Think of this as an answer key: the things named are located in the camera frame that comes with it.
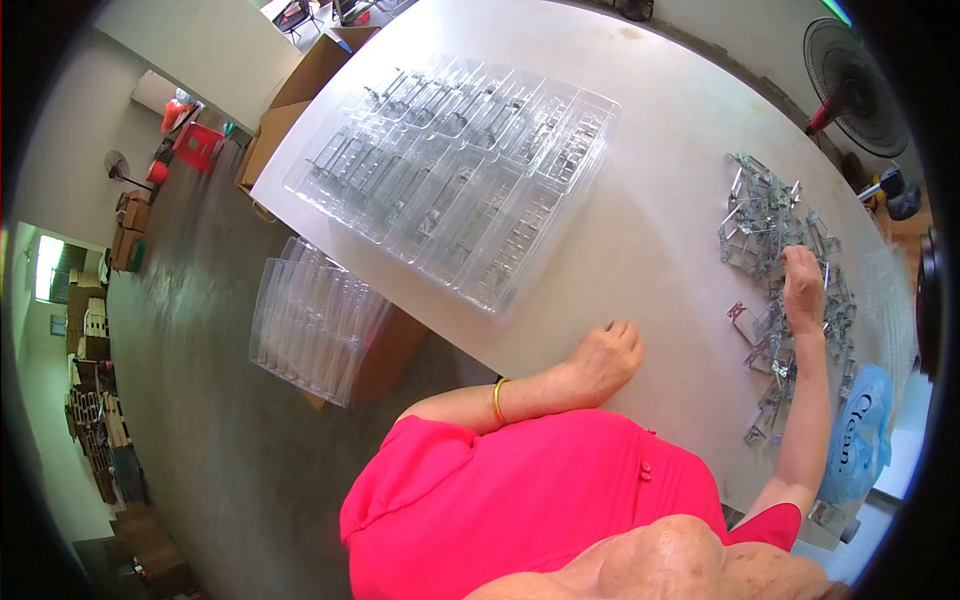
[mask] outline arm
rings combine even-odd
[[[500,412],[509,424],[596,408],[630,381],[642,360],[643,342],[636,325],[614,321],[606,329],[593,329],[559,365],[502,384]],[[405,410],[397,420],[411,415],[463,425],[478,435],[501,427],[493,410],[493,385],[429,397]]]
[[[780,442],[774,476],[764,486],[744,523],[788,502],[805,516],[813,506],[827,465],[830,406],[824,340],[824,280],[813,253],[803,246],[784,249],[783,308],[793,331],[797,383]]]

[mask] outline hand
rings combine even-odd
[[[636,324],[614,321],[606,329],[597,327],[588,333],[562,367],[587,405],[596,407],[633,378],[643,353]]]
[[[783,310],[793,337],[824,331],[824,277],[806,246],[787,246],[780,255],[786,271]]]

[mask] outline blue plastic bag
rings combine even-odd
[[[827,470],[817,497],[830,504],[859,500],[890,465],[887,421],[894,403],[890,375],[866,365],[853,381],[830,433]]]

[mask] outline red bucket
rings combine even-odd
[[[147,181],[156,185],[162,185],[167,179],[168,172],[169,169],[167,169],[167,165],[159,160],[155,160],[154,164],[150,165],[150,173],[147,175]]]

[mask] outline gold bangle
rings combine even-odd
[[[500,421],[500,426],[503,427],[507,424],[507,421],[503,418],[503,413],[500,412],[500,386],[508,381],[513,381],[510,377],[504,377],[496,382],[496,385],[493,386],[493,411],[496,413],[496,419]]]

